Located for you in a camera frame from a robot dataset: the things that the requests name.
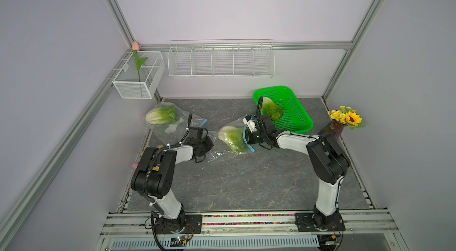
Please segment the clear zip-top bag blue seal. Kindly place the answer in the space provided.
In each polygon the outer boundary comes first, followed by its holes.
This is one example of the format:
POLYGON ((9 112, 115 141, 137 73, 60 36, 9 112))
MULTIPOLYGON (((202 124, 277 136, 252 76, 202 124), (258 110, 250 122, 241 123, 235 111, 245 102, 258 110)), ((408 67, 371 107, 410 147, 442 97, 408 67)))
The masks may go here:
POLYGON ((253 154, 254 148, 247 144, 245 133, 248 131, 243 122, 245 116, 232 121, 217 131, 209 131, 213 143, 211 150, 206 153, 207 159, 213 161, 222 156, 253 154))

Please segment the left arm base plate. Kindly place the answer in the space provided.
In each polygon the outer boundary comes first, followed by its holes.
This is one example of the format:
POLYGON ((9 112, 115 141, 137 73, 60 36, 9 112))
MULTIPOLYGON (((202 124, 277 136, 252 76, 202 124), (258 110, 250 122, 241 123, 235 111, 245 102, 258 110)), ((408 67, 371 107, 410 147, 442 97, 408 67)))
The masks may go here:
POLYGON ((177 219, 158 218, 153 229, 156 234, 200 234, 203 227, 203 216, 185 214, 177 219))

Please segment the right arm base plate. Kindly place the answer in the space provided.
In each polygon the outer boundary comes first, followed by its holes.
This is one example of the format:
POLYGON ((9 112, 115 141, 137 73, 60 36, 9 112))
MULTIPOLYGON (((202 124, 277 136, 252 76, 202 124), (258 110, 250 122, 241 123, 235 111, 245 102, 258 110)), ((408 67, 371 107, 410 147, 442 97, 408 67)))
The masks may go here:
POLYGON ((295 224, 299 232, 344 232, 346 230, 339 211, 326 216, 320 212, 299 212, 295 214, 295 224))

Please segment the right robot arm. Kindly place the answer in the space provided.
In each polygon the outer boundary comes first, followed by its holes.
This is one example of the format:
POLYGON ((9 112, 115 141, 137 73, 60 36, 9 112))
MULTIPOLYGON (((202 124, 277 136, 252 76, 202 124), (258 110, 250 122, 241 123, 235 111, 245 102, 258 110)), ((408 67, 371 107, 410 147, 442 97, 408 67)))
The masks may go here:
POLYGON ((264 97, 257 103, 256 113, 247 115, 243 122, 243 138, 248 146, 258 144, 271 150, 274 148, 292 150, 305 154, 311 160, 314 172, 319 178, 318 195, 313 215, 309 219, 297 221, 317 230, 331 227, 344 230, 339 210, 340 190, 351 165, 342 147, 330 133, 323 135, 302 135, 288 130, 278 130, 271 117, 262 113, 264 97))

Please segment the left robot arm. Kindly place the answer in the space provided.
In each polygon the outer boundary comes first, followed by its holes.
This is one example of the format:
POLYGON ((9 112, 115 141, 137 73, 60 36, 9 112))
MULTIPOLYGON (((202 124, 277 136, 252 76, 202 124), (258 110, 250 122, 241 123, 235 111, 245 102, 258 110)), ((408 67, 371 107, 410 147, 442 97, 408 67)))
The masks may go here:
POLYGON ((175 167, 177 164, 194 160, 200 163, 213 148, 209 132, 202 126, 191 125, 192 114, 188 117, 186 132, 177 143, 161 148, 147 147, 136 165, 130 187, 148 200, 157 222, 175 229, 185 225, 185 210, 172 192, 175 167))

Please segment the chinese cabbage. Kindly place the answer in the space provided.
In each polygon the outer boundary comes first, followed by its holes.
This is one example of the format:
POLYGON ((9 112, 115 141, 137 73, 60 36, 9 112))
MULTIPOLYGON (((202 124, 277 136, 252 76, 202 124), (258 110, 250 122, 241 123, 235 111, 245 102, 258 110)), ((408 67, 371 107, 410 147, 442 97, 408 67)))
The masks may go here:
POLYGON ((262 100, 262 114, 266 114, 270 116, 272 121, 279 121, 282 117, 283 114, 285 113, 285 110, 283 107, 279 106, 276 104, 273 100, 271 100, 268 97, 263 97, 262 100))
POLYGON ((217 137, 237 154, 244 153, 248 149, 243 139, 243 129, 240 127, 224 126, 218 131, 217 137))
POLYGON ((178 120, 174 106, 164 106, 152 109, 145 116, 145 121, 151 125, 172 124, 178 120))

